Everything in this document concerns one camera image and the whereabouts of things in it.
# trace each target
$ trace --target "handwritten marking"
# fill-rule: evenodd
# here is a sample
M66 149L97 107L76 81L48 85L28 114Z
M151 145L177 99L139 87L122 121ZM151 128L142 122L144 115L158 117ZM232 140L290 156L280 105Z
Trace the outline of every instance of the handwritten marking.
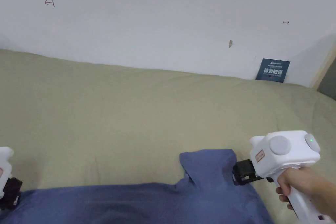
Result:
M47 0L44 2L45 4L49 5L50 3L52 3L55 7L55 4L54 4L54 0L52 0L51 2L47 2Z

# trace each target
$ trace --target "round button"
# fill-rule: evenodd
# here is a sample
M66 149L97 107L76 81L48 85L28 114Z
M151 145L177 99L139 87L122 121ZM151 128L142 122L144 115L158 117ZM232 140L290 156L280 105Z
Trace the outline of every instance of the round button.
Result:
M276 155L288 154L291 147L291 142L284 136L275 136L269 141L269 148Z

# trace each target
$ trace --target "finger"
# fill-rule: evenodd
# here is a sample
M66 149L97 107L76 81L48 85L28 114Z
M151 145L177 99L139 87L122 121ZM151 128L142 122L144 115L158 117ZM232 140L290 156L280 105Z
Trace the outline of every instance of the finger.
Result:
M277 187L276 190L275 190L275 192L277 194L283 194L281 187Z
M279 199L280 199L280 201L282 201L282 202L289 202L289 199L288 199L286 196L284 196L283 194L282 194L282 195L279 195Z
M288 196L291 193L291 186L287 181L287 170L285 170L278 178L278 183L282 189L282 192L285 196Z

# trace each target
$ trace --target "bed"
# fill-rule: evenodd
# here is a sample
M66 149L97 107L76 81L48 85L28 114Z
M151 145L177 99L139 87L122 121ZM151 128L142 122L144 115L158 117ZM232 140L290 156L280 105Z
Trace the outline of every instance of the bed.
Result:
M233 149L306 130L321 147L313 167L336 181L336 101L267 81L93 65L0 50L0 137L23 190L176 183L179 154ZM275 185L253 183L275 223L294 223Z

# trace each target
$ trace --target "hand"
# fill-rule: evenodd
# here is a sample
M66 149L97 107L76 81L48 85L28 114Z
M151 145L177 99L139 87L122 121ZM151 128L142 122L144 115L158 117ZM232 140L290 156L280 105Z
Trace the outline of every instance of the hand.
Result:
M276 189L276 192L280 194L279 199L281 201L289 202L288 196L291 193L292 186L304 193L321 213L324 212L320 191L329 182L317 175L311 168L288 168L279 176L278 183L280 187ZM287 208L293 210L291 204L288 204Z

